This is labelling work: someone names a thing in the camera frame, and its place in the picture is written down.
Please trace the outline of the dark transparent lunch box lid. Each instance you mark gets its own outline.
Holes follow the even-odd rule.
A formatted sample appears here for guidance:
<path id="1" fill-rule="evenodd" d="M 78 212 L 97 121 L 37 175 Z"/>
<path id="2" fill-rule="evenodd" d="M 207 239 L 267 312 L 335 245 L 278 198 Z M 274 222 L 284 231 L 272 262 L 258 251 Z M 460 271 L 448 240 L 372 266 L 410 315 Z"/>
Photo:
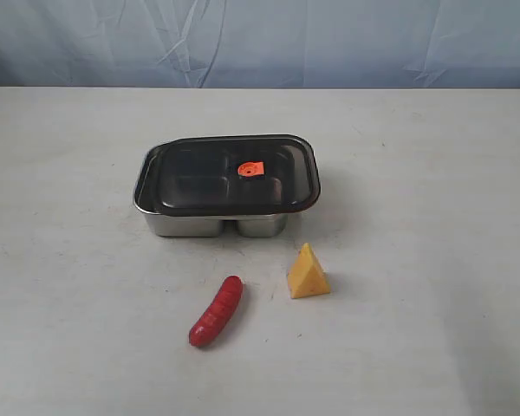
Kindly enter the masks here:
<path id="1" fill-rule="evenodd" d="M 320 193 L 313 148 L 291 134 L 165 143 L 153 157 L 148 186 L 157 213 L 185 218 L 295 213 Z"/>

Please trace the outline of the yellow toy cheese wedge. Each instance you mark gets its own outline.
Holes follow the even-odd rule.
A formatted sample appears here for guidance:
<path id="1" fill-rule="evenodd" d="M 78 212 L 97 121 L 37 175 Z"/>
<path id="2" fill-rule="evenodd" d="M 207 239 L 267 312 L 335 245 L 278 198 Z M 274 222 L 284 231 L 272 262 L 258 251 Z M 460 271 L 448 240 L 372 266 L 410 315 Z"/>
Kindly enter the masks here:
<path id="1" fill-rule="evenodd" d="M 310 244 L 305 243 L 287 276 L 291 299 L 326 295 L 331 287 Z"/>

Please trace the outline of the red toy sausage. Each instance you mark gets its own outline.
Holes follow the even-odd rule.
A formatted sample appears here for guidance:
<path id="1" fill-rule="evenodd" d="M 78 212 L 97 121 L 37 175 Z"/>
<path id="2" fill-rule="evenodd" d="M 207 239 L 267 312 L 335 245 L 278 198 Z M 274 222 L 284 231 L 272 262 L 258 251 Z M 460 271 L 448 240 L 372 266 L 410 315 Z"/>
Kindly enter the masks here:
<path id="1" fill-rule="evenodd" d="M 219 336 L 237 310 L 243 291 L 244 284 L 239 276 L 224 279 L 211 304 L 189 332 L 188 341 L 193 347 L 206 347 Z"/>

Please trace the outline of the stainless steel lunch box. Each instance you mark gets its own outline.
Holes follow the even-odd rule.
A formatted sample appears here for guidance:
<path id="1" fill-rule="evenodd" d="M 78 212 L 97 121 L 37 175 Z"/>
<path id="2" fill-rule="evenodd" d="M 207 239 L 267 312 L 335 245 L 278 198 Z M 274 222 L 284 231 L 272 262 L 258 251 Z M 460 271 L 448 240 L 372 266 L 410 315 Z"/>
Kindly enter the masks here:
<path id="1" fill-rule="evenodd" d="M 216 237 L 229 222 L 236 225 L 237 231 L 244 237 L 274 237 L 279 234 L 287 223 L 287 213 L 265 216 L 235 216 L 235 217 L 168 217 L 153 209 L 152 200 L 148 195 L 148 186 L 152 177 L 153 157 L 157 155 L 160 144 L 148 151 L 133 192 L 133 204 L 140 211 L 151 231 L 160 237 Z"/>

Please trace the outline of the blue-grey backdrop cloth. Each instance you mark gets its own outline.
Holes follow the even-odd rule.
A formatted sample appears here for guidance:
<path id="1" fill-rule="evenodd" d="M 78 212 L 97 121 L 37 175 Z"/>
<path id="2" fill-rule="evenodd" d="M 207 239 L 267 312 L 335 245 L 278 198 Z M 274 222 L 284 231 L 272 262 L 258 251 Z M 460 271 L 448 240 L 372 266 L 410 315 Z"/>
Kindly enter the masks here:
<path id="1" fill-rule="evenodd" d="M 520 88 L 520 1 L 0 1 L 0 86 Z"/>

